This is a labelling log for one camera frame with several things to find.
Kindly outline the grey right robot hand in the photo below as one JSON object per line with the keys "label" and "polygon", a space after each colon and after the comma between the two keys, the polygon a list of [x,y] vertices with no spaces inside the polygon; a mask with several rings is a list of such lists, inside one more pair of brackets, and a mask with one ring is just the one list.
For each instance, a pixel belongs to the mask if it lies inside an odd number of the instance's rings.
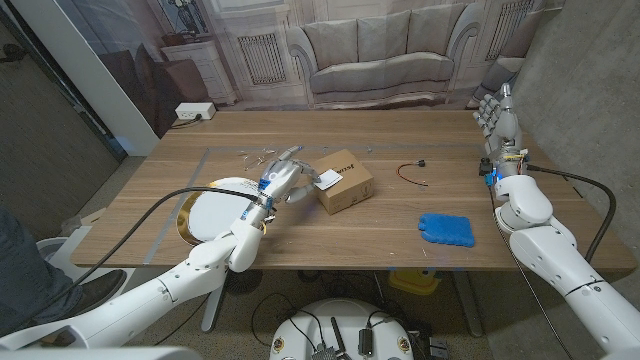
{"label": "grey right robot hand", "polygon": [[522,144],[522,130],[513,108],[509,83],[503,83],[499,99],[489,94],[473,113],[485,137],[485,151],[498,178],[520,175],[528,151]]}

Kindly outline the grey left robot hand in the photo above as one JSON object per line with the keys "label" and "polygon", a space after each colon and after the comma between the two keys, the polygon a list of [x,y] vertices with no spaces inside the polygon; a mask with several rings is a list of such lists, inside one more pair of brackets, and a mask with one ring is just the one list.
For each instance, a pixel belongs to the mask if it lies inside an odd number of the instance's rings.
{"label": "grey left robot hand", "polygon": [[[301,145],[287,149],[264,170],[258,190],[260,203],[265,208],[272,208],[282,199],[286,203],[297,202],[313,190],[315,183],[320,182],[319,174],[311,165],[293,159],[293,156],[301,149],[303,149]],[[303,187],[295,187],[303,174],[311,177],[311,183]]]}

